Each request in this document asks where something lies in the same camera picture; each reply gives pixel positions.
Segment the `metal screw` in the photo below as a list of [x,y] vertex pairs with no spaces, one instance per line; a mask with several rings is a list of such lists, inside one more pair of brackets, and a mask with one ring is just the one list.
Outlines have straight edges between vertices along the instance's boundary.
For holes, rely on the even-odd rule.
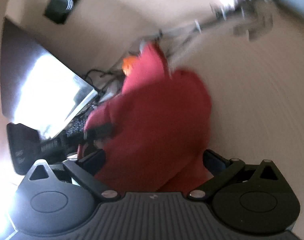
[[205,197],[205,192],[202,191],[202,190],[198,190],[198,189],[195,189],[195,190],[192,190],[190,192],[190,196],[193,197],[193,198],[204,198]]
[[104,198],[115,198],[117,196],[117,192],[115,190],[106,190],[102,192],[102,196]]

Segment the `triangular cutout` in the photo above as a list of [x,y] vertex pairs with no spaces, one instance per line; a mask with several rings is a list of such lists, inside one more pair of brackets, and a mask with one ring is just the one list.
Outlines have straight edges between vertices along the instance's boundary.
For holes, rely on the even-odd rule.
[[260,176],[261,179],[272,179],[277,180],[277,176],[275,175],[273,169],[270,166],[266,166]]
[[49,175],[47,174],[44,166],[38,165],[30,176],[30,180],[47,179],[48,177]]

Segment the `red garment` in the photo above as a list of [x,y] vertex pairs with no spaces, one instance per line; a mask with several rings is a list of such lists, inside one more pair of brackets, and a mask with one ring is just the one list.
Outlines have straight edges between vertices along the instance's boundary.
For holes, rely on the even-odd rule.
[[177,70],[170,77],[159,47],[146,46],[122,93],[86,122],[85,129],[106,122],[115,127],[103,147],[106,163],[95,177],[118,192],[193,190],[212,177],[202,161],[210,111],[198,76]]

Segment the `orange object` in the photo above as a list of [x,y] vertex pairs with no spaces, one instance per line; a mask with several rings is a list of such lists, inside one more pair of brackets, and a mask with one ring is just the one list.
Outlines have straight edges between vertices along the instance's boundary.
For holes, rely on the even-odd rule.
[[128,56],[123,59],[122,70],[126,76],[130,75],[133,64],[137,62],[138,58],[136,56]]

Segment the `red cloth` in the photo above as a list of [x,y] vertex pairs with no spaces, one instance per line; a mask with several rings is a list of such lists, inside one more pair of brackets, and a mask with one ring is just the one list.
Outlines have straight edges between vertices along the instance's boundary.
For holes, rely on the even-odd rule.
[[193,190],[212,177],[202,163],[210,111],[210,96],[198,76],[177,70],[170,77],[159,47],[146,46],[122,93],[86,122],[85,129],[106,122],[115,126],[103,147],[106,163],[95,177],[119,192]]

